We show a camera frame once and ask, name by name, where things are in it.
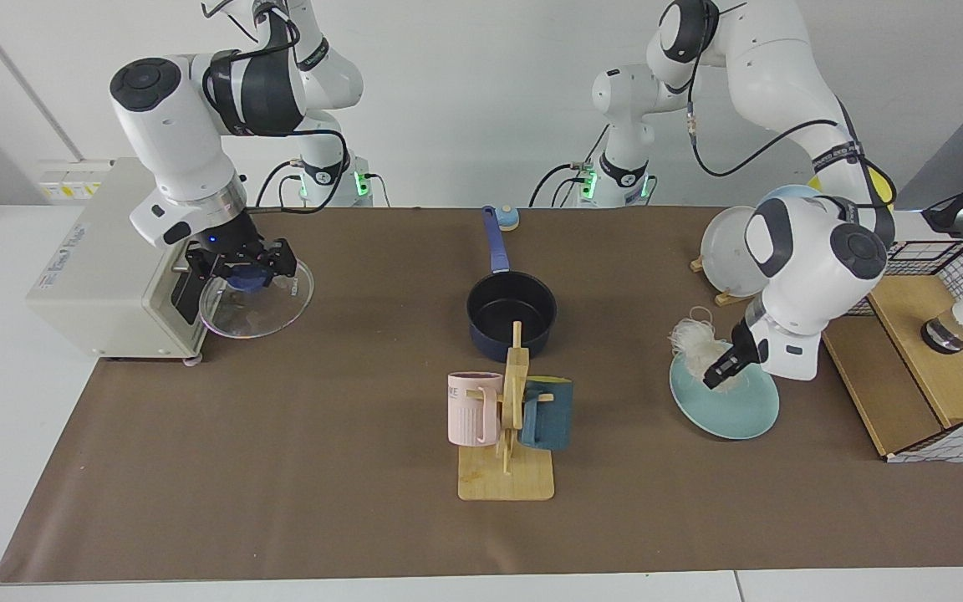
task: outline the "brown paper mat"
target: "brown paper mat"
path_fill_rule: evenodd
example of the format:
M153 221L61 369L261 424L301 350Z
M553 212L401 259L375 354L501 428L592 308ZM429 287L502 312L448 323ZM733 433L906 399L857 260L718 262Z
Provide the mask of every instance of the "brown paper mat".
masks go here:
M559 303L531 370L576 393L545 503L456 495L445 375L498 367L463 308L481 211L260 218L313 268L311 308L194 369L100 362L0 582L963 565L963 465L878 460L825 354L756 441L675 407L666 336L715 294L687 267L715 213L531 211L505 236ZM715 309L725 335L741 312Z

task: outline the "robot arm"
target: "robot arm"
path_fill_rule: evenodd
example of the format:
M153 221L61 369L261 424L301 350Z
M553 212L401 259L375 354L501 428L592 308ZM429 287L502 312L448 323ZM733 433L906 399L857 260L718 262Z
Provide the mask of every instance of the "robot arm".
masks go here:
M851 120L819 75L796 4L748 0L720 11L711 0L673 0L646 58L665 109L687 108L695 151L692 85L704 64L726 68L742 117L787 135L813 158L825 194L780 188L764 197L746 226L746 250L767 284L735 328L734 347L707 371L706 384L714 388L749 363L811 380L829 320L882 278L894 221Z
M324 73L332 73L334 61L344 59L322 37L309 0L236 0L218 3L211 14L221 10L255 23L259 47L246 53L141 59L111 81L119 122L156 181L156 190L134 210L131 221L156 247L195 237L206 251L206 260L190 255L192 267L201 268L196 270L200 278L226 277L234 267L252 266L263 270L268 284L273 275L291 275L295 260L286 241L264 242L245 213L244 188L222 151L221 136L287 136L309 130L299 62L310 71L328 64ZM298 56L304 59L297 61ZM340 88L327 84L336 80L328 75L325 87L318 85L324 102L359 99L345 95L355 89L362 93L358 70L348 71ZM337 142L335 164L340 166L350 153ZM328 147L322 150L328 153ZM339 176L330 183L338 181Z
M582 201L601 208L631 205L649 179L649 147L655 134L642 120L685 106L650 71L631 64L601 73L593 82L593 106L608 118L608 140L600 153L600 171L589 174Z

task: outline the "white fluffy object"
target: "white fluffy object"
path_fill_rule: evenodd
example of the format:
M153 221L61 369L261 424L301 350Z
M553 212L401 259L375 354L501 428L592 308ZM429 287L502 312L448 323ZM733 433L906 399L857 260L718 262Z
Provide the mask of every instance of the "white fluffy object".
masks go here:
M713 365L729 347L729 344L723 340L716 339L716 329L711 325L711 312L708 312L708 320L695 320L692 317L681 320L671 331L670 339L674 354L683 355L685 369L696 380L703 380L708 366ZM739 377L741 375L727 378L716 386L715 391L730 391L737 384Z

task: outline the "black cable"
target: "black cable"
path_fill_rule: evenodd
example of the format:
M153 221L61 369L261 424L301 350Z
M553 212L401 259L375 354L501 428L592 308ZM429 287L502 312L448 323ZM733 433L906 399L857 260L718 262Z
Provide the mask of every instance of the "black cable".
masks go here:
M340 148L343 149L343 157L350 156L351 151L348 150L348 141L344 139L344 134L337 132L337 130L300 130L299 132L256 132L257 136L267 136L267 137L288 137L288 136L336 136L337 140L340 140ZM284 164L278 165L274 168L274 171L270 172L270 176L267 176L267 182L262 186L262 190L259 192L259 199L255 203L255 208L259 207L262 202L262 195L267 190L268 183L274 178L274 176L284 168ZM325 207L333 200L333 195L337 194L337 188L340 188L340 182L344 179L344 168L337 171L336 178L333 179L333 185L329 188L329 194L325 196L325 201L318 205L314 209L292 209L290 207L279 208L278 210L282 213L292 213L295 216L310 216L310 214L318 213L325 209ZM268 213L268 211L257 211L256 213Z
M564 163L562 165L557 165L554 168L549 169L549 172L542 178L542 181L538 182L538 187L534 188L534 194L530 195L530 205L527 205L527 207L534 206L534 202L538 200L538 193L540 192L540 190L542 190L542 186L545 186L545 182L547 182L548 179L551 178L551 176L554 176L559 171L564 171L564 169L573 169L573 168L574 168L574 163Z
M659 178L657 178L657 176L649 176L649 179L646 179L646 180L645 180L645 185L646 185L646 186L649 185L649 182L653 182L653 184L654 184L654 186L652 187L652 190L649 190L649 197L645 198L645 206L646 206L646 207L648 207L648 206L649 206L649 203L653 201L653 193L655 193L655 191L656 191L656 186L655 186L655 184L656 184L657 181L659 181Z
M585 178L567 178L566 180L559 182L559 186L555 187L555 192L552 193L552 202L550 203L549 206L552 208L555 207L555 197L559 196L559 190L563 188L564 184L573 184L574 182L577 182L577 183L585 182ZM564 206L564 203L567 202L567 198L570 198L570 191L572 190L574 190L574 186L570 187L570 190L567 191L567 195L566 197L564 197L563 202L559 203L559 206L561 208L562 206Z
M284 176L282 178L282 181L278 183L278 205L282 209L284 209L284 182L287 182L289 180L301 181L302 178L301 176L291 174L291 175ZM307 206L306 199L304 199L303 206Z
M270 182L274 180L274 177L278 175L279 171L281 171L283 168L288 167L289 165L292 165L292 162L285 161L284 163L278 165L278 167L274 167L273 170L270 171L270 175L267 176L267 179L265 179L265 182L262 183L262 187L259 188L259 196L257 196L257 198L255 199L255 207L260 207L262 205L262 196L267 194L267 188L270 187Z
M251 31L247 31L247 29L244 28L244 26L242 26L242 25L240 24L240 22L238 22L237 17L234 17L234 16L229 15L229 14L226 14L226 16L229 17L229 20L231 20L231 22L232 22L232 24L234 24L234 26L237 26L237 29L238 29L238 30L240 30L244 35L246 35L246 37L251 38L251 39L252 39L252 42L255 42L256 44L259 43L259 38L253 37L252 32L251 32Z
M211 18L214 15L217 15L218 13L220 13L222 11L222 8L225 8L228 3L232 3L232 0L221 0L220 3L214 4L214 8L211 8L210 11L206 10L206 3L199 3L199 5L200 7L202 7L203 16L206 18Z
M382 196L385 196L385 206L391 209L393 203L389 202L389 188L385 186L385 178L382 178L381 174L363 174L363 177L367 180L374 178L375 180L378 180L378 182L381 182L381 194Z
M221 9L219 7L215 7L214 13L216 13L218 10L221 10ZM259 14L263 15L265 13L270 13L273 10L274 10L274 7L273 5L271 5L270 8L265 8L265 10L260 12ZM288 49L292 50L292 57L293 57L293 60L295 60L297 58L297 56L295 56L295 46L297 46L297 44L299 43L299 39L301 39L301 34L299 34L299 27L297 27L297 24L292 23L291 20L286 20L284 24L286 24L286 27L288 27L288 30L289 30L289 41L287 41L286 43L279 44L276 46L271 46L268 48L260 48L260 49L252 50L252 51L249 51L249 53L229 54L229 56L221 57L220 59L217 59L217 61L227 62L227 64L234 64L234 62L242 61L244 59L265 57L265 56L268 56L268 54L280 53L280 51L288 50ZM217 102L215 102L214 96L211 96L211 91L210 91L211 66L213 65L214 65L214 61L211 61L211 64L207 65L206 71L203 71L202 88L203 88L203 96L206 96L206 102L209 103L211 107L214 107L215 110L217 110Z
M748 3L735 4L733 5L733 7L727 8L726 11L720 11L719 16L723 16L723 15L726 15L726 13L737 11L738 8L745 7L746 4Z
M729 176L730 174L734 174L734 172L740 171L742 167L745 167L746 165L749 165L750 163L755 161L757 157L760 157L762 154L767 152L768 149L771 149L774 145L779 144L780 141L783 141L784 138L786 138L787 136L790 136L790 134L797 132L798 130L806 129L806 127L810 127L813 125L829 125L832 127L837 127L838 123L833 122L830 119L813 119L813 121L798 123L798 125L794 125L793 127L791 127L790 130L786 130L786 132L783 132L782 134L779 134L778 136L773 137L771 141L767 142L767 144L765 144L763 147L757 149L757 152L752 153L751 156L747 156L744 161L742 161L741 163L738 163L737 165L735 165L730 169L727 169L727 171L712 171L710 167L704 164L704 161L701 160L701 153L698 151L698 149L696 149L696 140L692 140L690 142L690 147L692 147L693 149L693 156L696 158L696 163L700 165L701 169L703 169L703 171L707 175L715 176L716 178L726 178L726 176Z
M589 149L589 153L586 153L585 159L582 160L582 163L589 163L589 160L593 159L593 153L597 152L597 148L600 146L600 141L604 139L604 134L608 133L608 129L610 129L610 127L611 123L604 125L604 129L600 131L600 135L597 136L597 141L593 142L593 148ZM572 193L573 190L574 186L567 188L567 194L564 195L563 200L559 202L560 207L567 205L567 199L570 198L570 193Z
M704 30L708 31L708 29L710 29L710 23L708 22L711 21L711 17L708 16L706 0L700 0L700 3L701 10L704 15L706 15L706 19L704 19ZM745 3L738 4L737 7L734 8L728 8L726 11L720 13L720 15L733 11L735 8L741 8L742 5L745 5ZM791 127L790 130L786 130L786 132L783 132L775 138L772 138L772 141L767 142L767 144L765 144L763 147L757 149L757 152L752 153L751 156L748 156L744 161L735 165L733 168L727 169L727 171L713 171L710 167L704 164L704 161L701 159L701 153L699 152L698 148L696 148L696 117L693 117L693 87L695 87L696 84L696 71L698 71L698 68L701 66L701 54L704 53L705 42L706 37L702 35L701 41L699 42L698 47L696 47L696 58L693 59L693 71L690 72L689 76L689 88L687 92L685 92L685 114L689 119L691 119L692 123L692 126L689 130L689 141L690 147L693 149L693 157L696 159L696 164L700 165L701 169L703 169L707 175L714 176L715 178L726 178L726 176L734 174L734 172L740 171L742 167L752 163L752 161L767 152L767 150L771 149L774 145L778 144L778 142L783 140L783 138L786 138L790 136L790 134L798 132L799 130L805 129L805 127L809 127L811 125L830 125L833 127L838 127L838 123L830 119L813 119L813 121L799 123L799 125L794 125Z

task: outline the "pink mug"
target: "pink mug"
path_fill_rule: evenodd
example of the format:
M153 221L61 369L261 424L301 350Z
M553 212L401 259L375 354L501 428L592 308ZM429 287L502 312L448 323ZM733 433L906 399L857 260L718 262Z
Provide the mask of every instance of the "pink mug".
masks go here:
M497 395L504 390L504 376L493 372L454 372L448 375L448 441L479 448L500 439ZM469 391L481 393L481 399Z

